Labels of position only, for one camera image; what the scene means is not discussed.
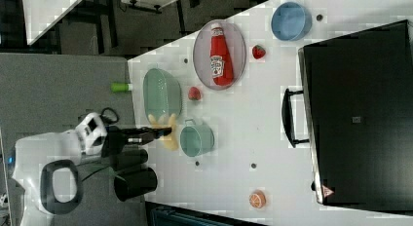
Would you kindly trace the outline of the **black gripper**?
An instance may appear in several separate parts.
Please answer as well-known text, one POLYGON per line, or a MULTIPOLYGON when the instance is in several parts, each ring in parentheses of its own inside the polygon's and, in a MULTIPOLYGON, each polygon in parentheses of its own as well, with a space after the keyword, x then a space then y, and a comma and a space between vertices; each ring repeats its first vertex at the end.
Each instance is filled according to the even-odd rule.
POLYGON ((172 128, 132 128, 120 129, 117 126, 107 127, 107 135, 104 138, 101 149, 101 157, 109 157, 120 154, 126 145, 144 145, 155 138, 167 136, 172 132, 172 128))

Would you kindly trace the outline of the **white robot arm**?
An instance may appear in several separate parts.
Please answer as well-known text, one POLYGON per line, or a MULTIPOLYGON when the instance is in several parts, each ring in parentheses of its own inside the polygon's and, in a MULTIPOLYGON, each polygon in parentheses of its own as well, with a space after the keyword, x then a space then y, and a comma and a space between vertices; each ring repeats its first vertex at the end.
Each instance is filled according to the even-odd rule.
POLYGON ((130 144, 144 145, 173 132, 173 127, 126 128, 100 113, 88 114, 65 132, 46 132, 18 139, 7 165, 23 189, 19 226, 51 226, 56 215, 73 211, 83 198, 78 167, 116 157, 130 144))

